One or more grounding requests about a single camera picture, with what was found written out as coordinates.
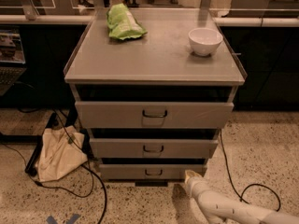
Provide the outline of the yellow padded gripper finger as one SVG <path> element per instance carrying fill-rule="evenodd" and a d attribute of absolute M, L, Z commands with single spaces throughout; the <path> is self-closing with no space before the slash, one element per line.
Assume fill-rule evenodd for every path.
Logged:
<path fill-rule="evenodd" d="M 186 170 L 185 171 L 185 182 L 186 183 L 189 183 L 191 181 L 202 181 L 203 180 L 203 177 L 196 173 L 195 171 L 193 170 Z"/>

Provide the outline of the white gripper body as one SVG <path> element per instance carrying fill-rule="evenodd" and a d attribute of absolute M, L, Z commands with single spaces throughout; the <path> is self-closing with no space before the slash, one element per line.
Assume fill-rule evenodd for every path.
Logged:
<path fill-rule="evenodd" d="M 185 179 L 185 186 L 188 195 L 196 198 L 204 191 L 210 190 L 207 181 L 201 176 L 192 176 Z"/>

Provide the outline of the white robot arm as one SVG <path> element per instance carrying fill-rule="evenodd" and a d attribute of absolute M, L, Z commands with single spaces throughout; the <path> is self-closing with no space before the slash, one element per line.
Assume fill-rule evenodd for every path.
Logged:
<path fill-rule="evenodd" d="M 193 170 L 185 171 L 185 187 L 209 224 L 226 224 L 228 219 L 239 224 L 299 224 L 299 217 L 225 197 Z"/>

